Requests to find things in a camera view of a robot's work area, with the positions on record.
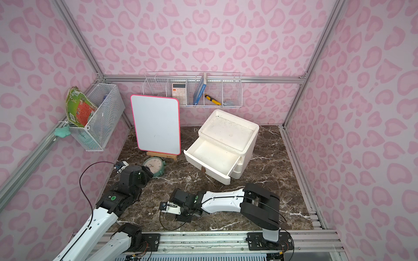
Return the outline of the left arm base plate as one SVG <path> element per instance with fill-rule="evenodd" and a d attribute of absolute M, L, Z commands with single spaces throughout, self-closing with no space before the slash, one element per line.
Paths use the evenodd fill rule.
<path fill-rule="evenodd" d="M 142 253 L 155 252 L 160 244 L 160 233 L 138 233 L 131 239 L 131 246 L 127 252 Z"/>

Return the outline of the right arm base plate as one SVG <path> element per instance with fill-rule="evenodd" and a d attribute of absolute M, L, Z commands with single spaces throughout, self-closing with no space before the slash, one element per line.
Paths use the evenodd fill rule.
<path fill-rule="evenodd" d="M 280 251 L 293 251 L 294 243 L 289 233 L 281 231 L 279 233 L 279 241 L 274 243 L 263 238 L 261 232 L 247 233 L 246 242 L 250 251 L 261 250 L 280 250 Z"/>

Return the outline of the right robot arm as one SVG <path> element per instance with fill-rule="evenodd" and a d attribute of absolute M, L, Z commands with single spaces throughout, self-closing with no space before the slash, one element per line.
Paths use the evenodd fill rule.
<path fill-rule="evenodd" d="M 228 192 L 200 191 L 191 194 L 175 189 L 168 202 L 160 203 L 161 213 L 173 214 L 177 221 L 190 223 L 192 217 L 218 212 L 240 213 L 262 228 L 263 239 L 279 241 L 280 199 L 257 184 Z"/>

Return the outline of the white drawer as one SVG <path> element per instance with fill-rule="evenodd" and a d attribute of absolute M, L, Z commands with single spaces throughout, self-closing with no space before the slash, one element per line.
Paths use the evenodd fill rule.
<path fill-rule="evenodd" d="M 184 155 L 187 162 L 224 185 L 231 183 L 231 174 L 241 158 L 203 138 L 184 150 Z"/>

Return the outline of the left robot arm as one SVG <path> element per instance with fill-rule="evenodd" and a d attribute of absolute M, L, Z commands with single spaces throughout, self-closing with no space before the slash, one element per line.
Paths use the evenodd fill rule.
<path fill-rule="evenodd" d="M 153 178 L 147 166 L 127 166 L 119 172 L 118 183 L 99 199 L 91 216 L 58 254 L 56 261 L 113 261 L 126 251 L 148 251 L 150 244 L 143 239 L 141 228 L 124 224 L 103 247 L 91 253 L 125 210 L 138 201 L 142 189 Z"/>

